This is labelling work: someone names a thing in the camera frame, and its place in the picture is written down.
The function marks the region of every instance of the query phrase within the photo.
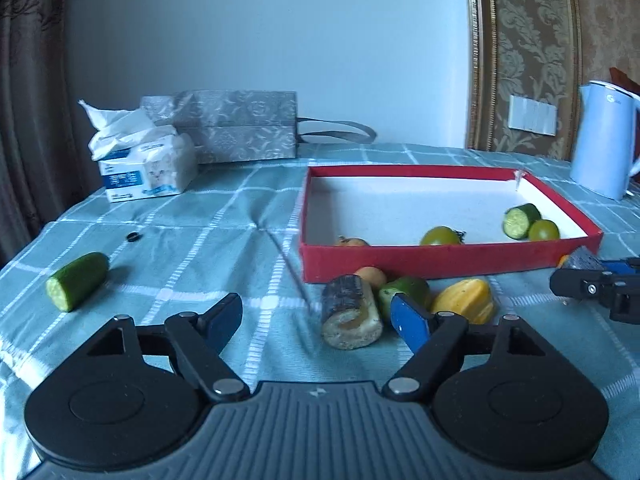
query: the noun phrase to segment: gray gift bag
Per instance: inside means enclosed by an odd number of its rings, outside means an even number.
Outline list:
[[[321,121],[344,124],[364,132],[298,133],[298,124],[315,119],[299,118],[295,92],[186,91],[170,96],[146,96],[140,101],[157,126],[171,124],[191,136],[198,163],[240,162],[267,158],[295,158],[306,136],[329,136],[370,144],[372,128],[352,121]]]

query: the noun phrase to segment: light blue kettle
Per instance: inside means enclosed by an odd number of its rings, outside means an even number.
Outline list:
[[[634,162],[640,96],[603,81],[589,81],[580,92],[582,121],[571,178],[600,195],[620,200],[629,179],[640,171],[640,158]]]

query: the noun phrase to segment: tablecloth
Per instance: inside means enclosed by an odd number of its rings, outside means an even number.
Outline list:
[[[300,279],[306,167],[343,163],[525,168],[602,227],[601,257],[640,253],[639,188],[614,202],[572,182],[567,162],[513,153],[306,144],[297,159],[201,166],[181,195],[110,204],[98,190],[0,271],[0,478],[20,478],[38,463],[22,422],[29,393],[114,314],[160,323],[177,312],[203,312],[237,292],[244,318],[222,357],[252,388],[259,380],[388,380],[411,357],[402,340],[386,333],[357,351],[329,348],[319,336],[321,285]],[[142,237],[127,242],[133,231]],[[61,314],[44,281],[90,251],[109,255],[108,281],[78,311]],[[610,422],[594,461],[614,479],[638,480],[640,327],[611,322],[595,303],[563,305],[549,291],[550,274],[489,276],[499,313],[521,315],[602,391]],[[438,290],[449,282],[432,285]],[[150,362],[167,366],[159,358]]]

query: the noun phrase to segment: white wall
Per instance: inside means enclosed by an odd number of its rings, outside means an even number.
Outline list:
[[[463,146],[467,0],[68,0],[72,99],[136,107],[184,89],[292,89],[300,114],[380,142]],[[76,127],[91,130],[76,114]]]

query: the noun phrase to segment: blue label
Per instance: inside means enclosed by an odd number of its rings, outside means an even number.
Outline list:
[[[162,148],[164,144],[152,144],[151,146],[145,146],[144,148],[140,148],[141,152],[148,152],[149,150],[154,150],[156,148]]]
[[[113,160],[114,158],[126,158],[129,156],[131,148],[125,148],[124,150],[116,150],[115,152],[108,153],[100,160]]]
[[[165,191],[178,191],[174,186],[170,186],[169,184],[162,184],[162,186],[155,187],[153,189],[143,189],[142,193],[145,195],[157,195],[158,193],[163,193]]]
[[[127,171],[127,173],[103,175],[102,182],[104,183],[104,187],[107,189],[140,186],[142,184],[142,175],[140,175],[139,171]]]

